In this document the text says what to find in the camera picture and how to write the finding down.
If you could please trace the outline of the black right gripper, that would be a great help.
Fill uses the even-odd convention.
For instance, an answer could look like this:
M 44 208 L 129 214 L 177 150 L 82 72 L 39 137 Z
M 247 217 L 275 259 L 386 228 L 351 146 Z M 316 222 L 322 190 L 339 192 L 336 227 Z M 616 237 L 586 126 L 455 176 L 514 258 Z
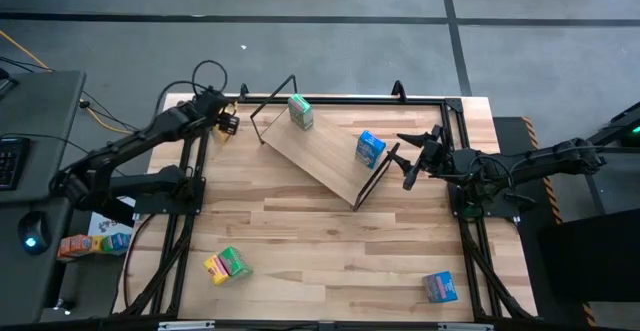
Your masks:
M 397 137 L 415 147 L 422 147 L 421 168 L 423 171 L 433 177 L 446 176 L 450 171 L 450 166 L 446 142 L 442 140 L 445 131 L 446 129 L 442 126 L 435 125 L 431 132 L 418 135 L 398 133 Z M 414 168 L 409 160 L 395 152 L 391 152 L 389 156 L 403 172 L 409 172 Z

